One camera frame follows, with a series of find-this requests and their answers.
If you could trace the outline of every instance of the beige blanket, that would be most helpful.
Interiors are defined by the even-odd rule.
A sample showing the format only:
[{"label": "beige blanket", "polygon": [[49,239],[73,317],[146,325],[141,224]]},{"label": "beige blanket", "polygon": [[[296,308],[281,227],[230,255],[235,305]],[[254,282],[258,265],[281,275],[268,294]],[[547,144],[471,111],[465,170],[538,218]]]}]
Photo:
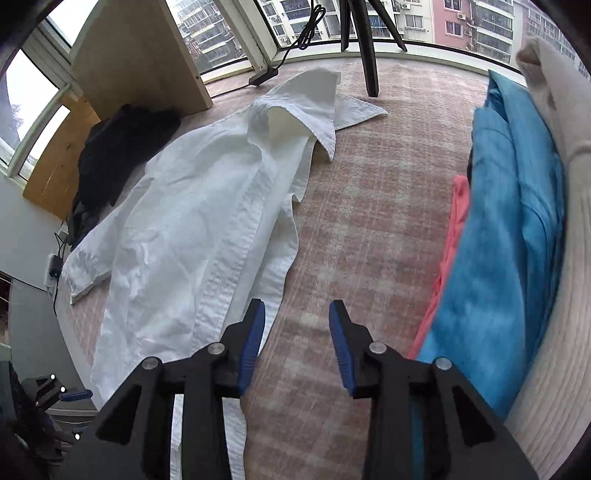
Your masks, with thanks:
[{"label": "beige blanket", "polygon": [[517,55],[566,169],[564,265],[548,331],[506,425],[540,479],[591,421],[591,84],[542,40]]}]

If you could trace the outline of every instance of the sky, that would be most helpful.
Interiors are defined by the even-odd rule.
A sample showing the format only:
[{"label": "sky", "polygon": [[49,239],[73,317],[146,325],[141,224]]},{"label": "sky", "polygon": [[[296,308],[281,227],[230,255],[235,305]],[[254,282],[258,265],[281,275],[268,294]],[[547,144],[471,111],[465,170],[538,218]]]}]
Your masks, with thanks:
[{"label": "sky", "polygon": [[[49,15],[66,41],[72,45],[80,33],[86,18],[98,0],[64,0]],[[58,89],[19,51],[7,71],[8,98],[12,106],[19,108],[22,125],[18,136],[22,140],[33,122],[39,117]],[[68,113],[65,107],[49,122],[33,147],[31,155],[39,158],[45,146]]]}]

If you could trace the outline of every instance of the pink cloth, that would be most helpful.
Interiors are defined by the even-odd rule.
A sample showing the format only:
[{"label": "pink cloth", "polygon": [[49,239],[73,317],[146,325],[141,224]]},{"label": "pink cloth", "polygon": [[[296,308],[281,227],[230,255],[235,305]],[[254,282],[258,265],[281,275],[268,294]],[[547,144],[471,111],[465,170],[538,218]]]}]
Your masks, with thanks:
[{"label": "pink cloth", "polygon": [[456,258],[457,245],[460,242],[462,229],[464,228],[464,223],[468,215],[468,208],[470,206],[470,185],[468,178],[458,175],[453,179],[452,188],[452,208],[449,213],[449,226],[447,227],[447,237],[445,247],[443,248],[443,259],[439,264],[439,275],[433,284],[433,293],[427,312],[418,327],[417,336],[414,338],[413,346],[408,353],[408,358],[411,359],[417,357],[423,346],[427,332],[433,323],[433,318],[435,317],[439,300],[443,294],[447,277],[452,270],[453,260]]}]

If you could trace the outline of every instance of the tripod leg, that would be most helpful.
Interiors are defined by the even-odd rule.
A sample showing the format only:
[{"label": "tripod leg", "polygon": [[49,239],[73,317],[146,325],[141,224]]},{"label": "tripod leg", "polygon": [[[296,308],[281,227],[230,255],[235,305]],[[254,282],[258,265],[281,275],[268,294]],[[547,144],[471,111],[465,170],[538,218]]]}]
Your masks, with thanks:
[{"label": "tripod leg", "polygon": [[349,32],[351,31],[351,10],[349,0],[340,0],[340,50],[349,48]]},{"label": "tripod leg", "polygon": [[386,27],[388,28],[388,30],[390,31],[390,33],[394,37],[394,40],[396,41],[396,45],[398,45],[403,51],[408,51],[406,48],[406,45],[404,44],[404,40],[402,40],[402,37],[400,36],[400,33],[398,33],[398,29],[396,28],[396,25],[394,24],[394,22],[390,18],[390,15],[388,15],[388,12],[386,11],[384,6],[382,5],[382,2],[379,0],[368,0],[368,2],[374,8],[376,13],[379,15],[379,17],[382,19],[382,21],[384,22],[384,24],[386,25]]},{"label": "tripod leg", "polygon": [[363,72],[365,73],[365,86],[370,97],[377,97],[379,92],[378,68],[375,64],[374,39],[371,34],[365,0],[349,0],[349,6],[357,31]]}]

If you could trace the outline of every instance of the apartment building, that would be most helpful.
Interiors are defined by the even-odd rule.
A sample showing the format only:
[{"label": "apartment building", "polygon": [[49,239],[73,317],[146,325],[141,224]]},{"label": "apartment building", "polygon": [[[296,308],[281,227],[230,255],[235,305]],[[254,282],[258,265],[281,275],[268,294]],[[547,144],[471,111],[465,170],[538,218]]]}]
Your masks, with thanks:
[{"label": "apartment building", "polygon": [[245,56],[213,0],[167,0],[167,3],[199,72]]},{"label": "apartment building", "polygon": [[436,44],[510,63],[516,34],[512,0],[432,1]]},{"label": "apartment building", "polygon": [[472,43],[469,0],[433,0],[434,43],[468,50]]},{"label": "apartment building", "polygon": [[[316,0],[326,8],[326,15],[316,29],[315,40],[340,38],[340,12],[338,0]],[[277,40],[282,47],[293,43],[306,25],[311,13],[309,0],[259,0]],[[433,41],[431,0],[383,0],[384,8],[394,19],[398,31],[407,40]],[[374,38],[392,38],[386,25],[369,2],[366,2]],[[355,28],[351,27],[351,36]]]},{"label": "apartment building", "polygon": [[587,69],[575,52],[573,46],[550,17],[542,12],[542,10],[540,10],[533,2],[530,0],[515,0],[515,14],[516,20],[517,17],[519,17],[523,34],[518,47],[512,52],[512,65],[517,65],[515,63],[515,54],[519,48],[521,48],[521,44],[525,42],[528,37],[539,37],[553,45],[557,51],[573,63],[573,66],[577,68],[585,78],[589,78],[589,72],[587,72]]}]

